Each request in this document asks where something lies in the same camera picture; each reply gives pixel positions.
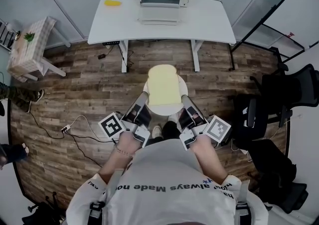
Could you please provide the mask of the person's white printed t-shirt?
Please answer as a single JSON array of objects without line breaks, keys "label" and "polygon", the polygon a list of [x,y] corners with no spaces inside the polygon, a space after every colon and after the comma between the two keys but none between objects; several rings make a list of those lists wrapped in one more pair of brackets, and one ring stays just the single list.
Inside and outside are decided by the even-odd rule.
[{"label": "person's white printed t-shirt", "polygon": [[240,202],[247,204],[252,225],[268,225],[265,205],[247,184],[231,175],[215,183],[178,139],[139,150],[127,171],[117,171],[109,183],[99,175],[87,180],[69,204],[67,224],[91,223],[94,201],[103,204],[101,225],[238,225]]}]

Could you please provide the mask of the person's right forearm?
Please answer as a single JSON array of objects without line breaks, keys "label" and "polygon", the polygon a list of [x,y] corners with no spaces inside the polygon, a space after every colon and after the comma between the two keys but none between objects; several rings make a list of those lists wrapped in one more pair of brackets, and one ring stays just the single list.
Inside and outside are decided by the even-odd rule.
[{"label": "person's right forearm", "polygon": [[203,174],[221,185],[227,178],[228,173],[222,166],[211,144],[211,139],[207,135],[198,135],[195,142],[190,144],[190,149],[194,152]]}]

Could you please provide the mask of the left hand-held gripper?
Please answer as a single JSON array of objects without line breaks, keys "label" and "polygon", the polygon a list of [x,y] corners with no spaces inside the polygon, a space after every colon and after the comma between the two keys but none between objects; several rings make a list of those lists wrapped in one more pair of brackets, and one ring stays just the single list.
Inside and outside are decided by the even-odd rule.
[{"label": "left hand-held gripper", "polygon": [[122,132],[131,132],[144,148],[151,134],[148,127],[152,117],[146,107],[148,98],[148,93],[142,92],[124,115],[119,117],[120,113],[113,112],[98,122],[106,137],[113,140]]}]

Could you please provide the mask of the white desk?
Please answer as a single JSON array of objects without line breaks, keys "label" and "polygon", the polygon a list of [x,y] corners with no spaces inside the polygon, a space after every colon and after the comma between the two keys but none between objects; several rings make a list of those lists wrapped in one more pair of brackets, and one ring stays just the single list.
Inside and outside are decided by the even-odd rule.
[{"label": "white desk", "polygon": [[106,6],[100,0],[88,37],[88,44],[120,41],[120,56],[125,73],[128,67],[128,42],[144,39],[190,40],[194,70],[198,72],[198,50],[204,41],[235,44],[234,33],[220,0],[190,0],[180,9],[177,25],[145,25],[139,19],[138,0],[117,0],[120,6]]}]

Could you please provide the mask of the checked tablecloth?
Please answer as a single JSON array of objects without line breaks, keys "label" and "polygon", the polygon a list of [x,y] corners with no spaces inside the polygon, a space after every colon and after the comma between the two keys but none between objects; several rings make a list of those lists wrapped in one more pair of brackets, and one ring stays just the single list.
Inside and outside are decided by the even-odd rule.
[{"label": "checked tablecloth", "polygon": [[[7,71],[13,78],[25,82],[27,81],[27,78],[24,77],[25,74],[39,71],[45,75],[40,60],[55,23],[56,20],[49,16],[41,19],[27,27],[19,40],[13,43],[7,65]],[[35,36],[30,43],[27,43],[23,36],[29,32],[35,33]]]}]

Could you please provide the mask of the slice of toast bread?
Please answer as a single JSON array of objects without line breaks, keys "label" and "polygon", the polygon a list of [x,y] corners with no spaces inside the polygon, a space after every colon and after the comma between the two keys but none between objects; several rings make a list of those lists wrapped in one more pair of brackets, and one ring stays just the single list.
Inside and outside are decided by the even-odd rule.
[{"label": "slice of toast bread", "polygon": [[161,106],[181,103],[176,68],[169,64],[152,67],[148,72],[149,105]]}]

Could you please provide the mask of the black backpack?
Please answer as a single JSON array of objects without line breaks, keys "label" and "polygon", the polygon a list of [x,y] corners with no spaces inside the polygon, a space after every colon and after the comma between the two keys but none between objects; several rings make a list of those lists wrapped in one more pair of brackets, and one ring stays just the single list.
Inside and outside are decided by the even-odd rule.
[{"label": "black backpack", "polygon": [[246,149],[261,176],[259,198],[287,214],[299,210],[309,194],[307,184],[294,182],[296,165],[270,139],[250,141]]}]

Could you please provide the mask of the black mesh office chair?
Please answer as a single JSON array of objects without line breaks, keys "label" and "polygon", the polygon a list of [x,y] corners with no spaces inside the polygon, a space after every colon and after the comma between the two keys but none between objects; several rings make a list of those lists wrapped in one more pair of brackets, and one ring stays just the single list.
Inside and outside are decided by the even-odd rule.
[{"label": "black mesh office chair", "polygon": [[279,127],[293,115],[294,107],[317,107],[319,105],[319,71],[312,64],[307,64],[299,71],[286,75],[288,67],[278,64],[278,69],[262,76],[262,82],[251,76],[260,91],[269,115],[267,123],[278,122]]}]

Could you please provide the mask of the white round plate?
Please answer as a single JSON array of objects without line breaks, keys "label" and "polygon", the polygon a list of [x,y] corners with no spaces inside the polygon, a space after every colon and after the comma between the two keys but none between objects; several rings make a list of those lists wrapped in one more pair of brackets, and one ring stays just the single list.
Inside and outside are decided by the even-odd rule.
[{"label": "white round plate", "polygon": [[[184,79],[181,76],[179,76],[178,79],[179,79],[179,92],[181,96],[188,95],[188,88]],[[150,111],[161,116],[169,116],[169,115],[178,113],[183,108],[182,103],[151,106],[149,105],[149,101],[146,102],[146,106],[148,107]]]}]

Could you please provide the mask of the person's left forearm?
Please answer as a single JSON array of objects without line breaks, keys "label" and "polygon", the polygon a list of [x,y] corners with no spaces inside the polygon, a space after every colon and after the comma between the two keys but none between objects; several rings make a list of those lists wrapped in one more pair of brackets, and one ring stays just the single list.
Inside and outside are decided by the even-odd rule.
[{"label": "person's left forearm", "polygon": [[125,169],[140,147],[141,142],[131,132],[122,132],[107,162],[98,172],[102,180],[108,183],[117,169]]}]

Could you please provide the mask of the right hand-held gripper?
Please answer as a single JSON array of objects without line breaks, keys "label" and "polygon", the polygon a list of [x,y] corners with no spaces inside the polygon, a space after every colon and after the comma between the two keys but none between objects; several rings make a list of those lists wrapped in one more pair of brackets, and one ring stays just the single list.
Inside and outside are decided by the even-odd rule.
[{"label": "right hand-held gripper", "polygon": [[187,95],[183,95],[181,101],[184,110],[178,120],[182,129],[179,139],[185,150],[189,149],[199,135],[206,135],[217,143],[221,143],[228,136],[231,125],[226,121],[216,115],[207,119]]}]

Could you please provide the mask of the person's black trousers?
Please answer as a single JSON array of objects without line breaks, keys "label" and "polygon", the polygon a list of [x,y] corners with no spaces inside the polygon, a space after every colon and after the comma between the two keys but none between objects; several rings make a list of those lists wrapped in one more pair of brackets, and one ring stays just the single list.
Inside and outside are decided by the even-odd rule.
[{"label": "person's black trousers", "polygon": [[163,140],[179,139],[181,132],[177,128],[177,123],[169,120],[162,128]]}]

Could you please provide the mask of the white slatted rack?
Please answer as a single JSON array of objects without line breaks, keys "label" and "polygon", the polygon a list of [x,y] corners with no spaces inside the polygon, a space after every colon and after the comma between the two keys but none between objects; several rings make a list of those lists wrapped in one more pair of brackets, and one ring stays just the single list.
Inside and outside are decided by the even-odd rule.
[{"label": "white slatted rack", "polygon": [[7,24],[0,19],[0,47],[11,51],[15,38],[15,32],[7,29]]}]

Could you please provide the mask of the black padded chair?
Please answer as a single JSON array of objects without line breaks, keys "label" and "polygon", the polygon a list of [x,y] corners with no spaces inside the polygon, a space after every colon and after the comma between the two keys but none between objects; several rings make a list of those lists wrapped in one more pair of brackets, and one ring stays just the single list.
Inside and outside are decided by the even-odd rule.
[{"label": "black padded chair", "polygon": [[250,141],[264,137],[268,113],[259,95],[239,94],[234,100],[232,138],[236,141]]}]

